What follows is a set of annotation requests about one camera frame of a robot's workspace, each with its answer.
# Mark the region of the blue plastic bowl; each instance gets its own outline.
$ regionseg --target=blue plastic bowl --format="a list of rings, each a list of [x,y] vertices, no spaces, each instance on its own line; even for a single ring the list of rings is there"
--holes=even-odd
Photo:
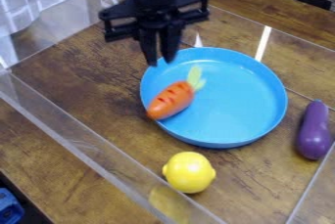
[[[190,106],[156,120],[181,141],[225,149],[249,144],[280,123],[288,106],[282,83],[273,71],[249,56],[221,48],[181,50],[175,61],[148,67],[139,87],[142,104],[173,82],[186,80],[193,66],[202,69],[206,83]]]

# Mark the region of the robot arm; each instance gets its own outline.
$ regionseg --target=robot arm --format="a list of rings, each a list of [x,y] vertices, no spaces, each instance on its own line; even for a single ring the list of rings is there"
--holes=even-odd
[[[198,9],[181,12],[179,9],[199,3]],[[134,37],[139,42],[146,62],[156,65],[156,36],[164,61],[173,61],[179,48],[185,26],[207,19],[207,0],[124,0],[120,4],[99,12],[104,21],[107,42]],[[112,20],[134,18],[135,21],[112,25]]]

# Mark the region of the blue object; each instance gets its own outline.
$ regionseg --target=blue object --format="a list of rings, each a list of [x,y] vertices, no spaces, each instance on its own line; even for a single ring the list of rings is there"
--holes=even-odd
[[[139,87],[143,106],[173,82],[187,79],[193,66],[206,83],[190,106],[156,120],[160,128],[193,145],[225,149],[249,144],[280,123],[288,106],[285,88],[273,71],[240,52],[221,48],[181,50],[175,61],[148,67]]]
[[[16,224],[24,214],[25,211],[12,193],[5,188],[0,188],[0,223]]]

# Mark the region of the clear acrylic box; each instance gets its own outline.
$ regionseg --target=clear acrylic box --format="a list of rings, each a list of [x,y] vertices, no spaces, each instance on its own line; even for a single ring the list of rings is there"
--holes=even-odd
[[[139,44],[132,39],[104,43],[96,16],[118,1],[67,0],[26,29],[1,35],[1,99],[162,222],[332,223],[333,147],[320,162],[309,162],[293,145],[313,99],[329,107],[335,131],[333,50],[210,6],[209,21],[186,28],[181,47],[193,47],[199,35],[203,46],[257,58],[282,80],[289,107],[280,125],[252,145],[197,148],[166,136],[142,116]],[[122,108],[124,93],[128,109]],[[211,186],[193,196],[175,192],[160,174],[163,162],[181,151],[202,153],[217,171]]]

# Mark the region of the orange carrot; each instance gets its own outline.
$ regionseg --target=orange carrot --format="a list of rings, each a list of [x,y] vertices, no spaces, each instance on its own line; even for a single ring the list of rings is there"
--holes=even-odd
[[[163,119],[190,105],[195,91],[205,83],[203,80],[199,80],[199,76],[199,68],[193,67],[187,81],[177,81],[160,91],[147,107],[146,113],[151,119]]]

